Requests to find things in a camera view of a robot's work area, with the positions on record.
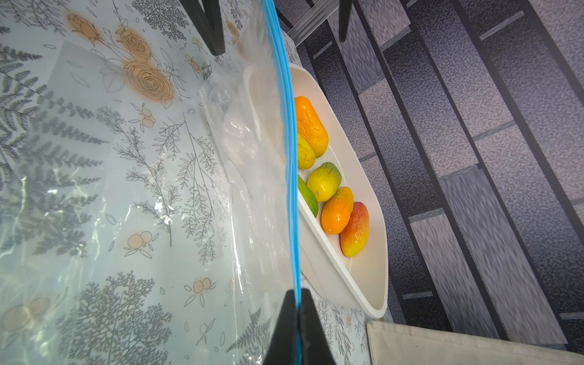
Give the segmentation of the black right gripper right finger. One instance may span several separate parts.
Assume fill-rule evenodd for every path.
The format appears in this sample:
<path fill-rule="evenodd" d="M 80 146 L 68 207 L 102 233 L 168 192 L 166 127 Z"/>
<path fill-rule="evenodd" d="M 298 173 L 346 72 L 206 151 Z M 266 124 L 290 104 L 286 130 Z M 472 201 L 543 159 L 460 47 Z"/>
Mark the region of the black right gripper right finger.
<path fill-rule="evenodd" d="M 301 364 L 335 365 L 313 297 L 310 290 L 306 288 L 301 290 L 299 334 Z"/>

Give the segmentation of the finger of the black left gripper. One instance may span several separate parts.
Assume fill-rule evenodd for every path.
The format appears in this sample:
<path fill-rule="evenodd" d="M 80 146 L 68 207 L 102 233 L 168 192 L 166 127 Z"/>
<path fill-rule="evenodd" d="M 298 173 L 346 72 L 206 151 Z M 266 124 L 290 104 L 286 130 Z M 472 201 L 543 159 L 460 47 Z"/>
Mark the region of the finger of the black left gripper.
<path fill-rule="evenodd" d="M 345 42 L 351 17 L 352 0 L 339 0 L 339 41 Z"/>
<path fill-rule="evenodd" d="M 191 22 L 213 56 L 225 53 L 221 6 L 218 0 L 180 0 Z"/>

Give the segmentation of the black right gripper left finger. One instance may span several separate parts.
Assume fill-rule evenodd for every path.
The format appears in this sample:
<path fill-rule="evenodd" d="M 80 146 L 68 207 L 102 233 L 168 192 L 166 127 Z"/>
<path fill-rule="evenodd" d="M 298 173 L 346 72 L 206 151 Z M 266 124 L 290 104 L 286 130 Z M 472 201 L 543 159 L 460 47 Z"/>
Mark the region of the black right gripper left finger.
<path fill-rule="evenodd" d="M 264 365 L 293 365 L 297 362 L 297 316 L 294 290 L 288 290 L 263 361 Z"/>

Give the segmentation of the orange yellow mango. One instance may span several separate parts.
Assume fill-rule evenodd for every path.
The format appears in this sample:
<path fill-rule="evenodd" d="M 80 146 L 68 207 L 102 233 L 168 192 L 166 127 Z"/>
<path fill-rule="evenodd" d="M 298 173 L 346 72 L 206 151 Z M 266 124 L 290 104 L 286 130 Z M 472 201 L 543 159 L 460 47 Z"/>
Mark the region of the orange yellow mango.
<path fill-rule="evenodd" d="M 329 134 L 322 124 L 318 113 L 306 97 L 295 97 L 297 130 L 308 142 L 317 158 L 325 154 L 329 146 Z"/>

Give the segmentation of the green yellow mango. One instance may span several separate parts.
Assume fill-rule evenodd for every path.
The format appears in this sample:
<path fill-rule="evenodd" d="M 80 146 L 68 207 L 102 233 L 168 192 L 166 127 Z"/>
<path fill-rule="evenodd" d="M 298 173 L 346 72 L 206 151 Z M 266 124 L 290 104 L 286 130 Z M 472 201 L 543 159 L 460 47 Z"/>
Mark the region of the green yellow mango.
<path fill-rule="evenodd" d="M 325 162 L 310 174 L 307 186 L 318 202 L 327 202 L 336 194 L 341 182 L 342 175 L 336 165 Z"/>

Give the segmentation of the clear blue-zipper zip-top bag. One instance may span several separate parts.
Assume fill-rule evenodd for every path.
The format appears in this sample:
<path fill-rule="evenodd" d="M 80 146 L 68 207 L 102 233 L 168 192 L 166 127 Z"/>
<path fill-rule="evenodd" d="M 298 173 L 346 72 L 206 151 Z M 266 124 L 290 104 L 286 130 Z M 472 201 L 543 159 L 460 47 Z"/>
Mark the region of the clear blue-zipper zip-top bag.
<path fill-rule="evenodd" d="M 1 3 L 1 362 L 264 364 L 300 287 L 271 1 Z"/>

